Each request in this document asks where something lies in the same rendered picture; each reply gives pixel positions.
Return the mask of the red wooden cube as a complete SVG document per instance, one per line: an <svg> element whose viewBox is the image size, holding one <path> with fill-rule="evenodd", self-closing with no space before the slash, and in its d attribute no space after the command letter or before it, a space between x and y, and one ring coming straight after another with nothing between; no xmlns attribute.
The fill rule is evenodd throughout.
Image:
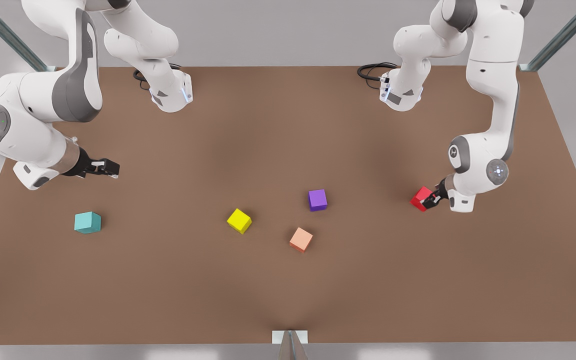
<svg viewBox="0 0 576 360"><path fill-rule="evenodd" d="M430 202L434 201L434 192L425 186L422 186L409 201L414 207L416 207L421 212L425 212L428 208L425 207L425 200L430 198Z"/></svg>

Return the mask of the teal wooden cube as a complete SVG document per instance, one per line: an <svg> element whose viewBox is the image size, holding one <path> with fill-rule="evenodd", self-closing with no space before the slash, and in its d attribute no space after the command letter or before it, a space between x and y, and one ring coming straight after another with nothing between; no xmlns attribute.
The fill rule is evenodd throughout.
<svg viewBox="0 0 576 360"><path fill-rule="evenodd" d="M101 231L101 215L89 211L78 213L74 217L74 230L81 234L92 234Z"/></svg>

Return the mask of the purple wooden cube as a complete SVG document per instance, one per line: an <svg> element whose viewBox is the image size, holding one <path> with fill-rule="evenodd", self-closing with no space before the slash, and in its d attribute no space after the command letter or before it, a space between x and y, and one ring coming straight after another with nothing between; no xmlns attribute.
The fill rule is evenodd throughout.
<svg viewBox="0 0 576 360"><path fill-rule="evenodd" d="M328 201L325 190L310 190L308 192L308 204L311 212L326 210Z"/></svg>

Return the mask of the orange wooden cube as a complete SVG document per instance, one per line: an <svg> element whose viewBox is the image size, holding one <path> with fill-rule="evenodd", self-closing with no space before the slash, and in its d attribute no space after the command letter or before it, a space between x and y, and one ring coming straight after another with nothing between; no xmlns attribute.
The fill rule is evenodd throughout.
<svg viewBox="0 0 576 360"><path fill-rule="evenodd" d="M299 251L300 253L304 253L307 250L312 239L313 235L310 232L304 230L301 227L298 227L295 230L293 236L291 237L289 244L295 250Z"/></svg>

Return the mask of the yellow wooden cube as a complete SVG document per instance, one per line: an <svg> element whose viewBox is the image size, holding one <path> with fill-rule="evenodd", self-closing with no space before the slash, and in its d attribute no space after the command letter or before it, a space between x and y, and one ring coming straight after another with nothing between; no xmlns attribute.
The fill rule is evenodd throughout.
<svg viewBox="0 0 576 360"><path fill-rule="evenodd" d="M227 224L240 234L245 234L252 224L252 218L239 208L235 208L228 217Z"/></svg>

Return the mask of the silver frame post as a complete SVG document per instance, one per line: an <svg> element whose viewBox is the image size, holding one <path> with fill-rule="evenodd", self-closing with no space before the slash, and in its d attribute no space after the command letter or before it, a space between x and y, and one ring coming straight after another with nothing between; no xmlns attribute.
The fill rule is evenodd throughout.
<svg viewBox="0 0 576 360"><path fill-rule="evenodd" d="M309 360L304 344L308 344L307 330L273 330L272 344L279 344L278 360Z"/></svg>
<svg viewBox="0 0 576 360"><path fill-rule="evenodd" d="M519 64L522 72L537 72L546 64L558 50L576 35L576 14L561 28L561 30L531 59L528 63Z"/></svg>
<svg viewBox="0 0 576 360"><path fill-rule="evenodd" d="M0 18L0 38L33 70L37 72L54 72L57 70L55 66L45 64L2 18Z"/></svg>

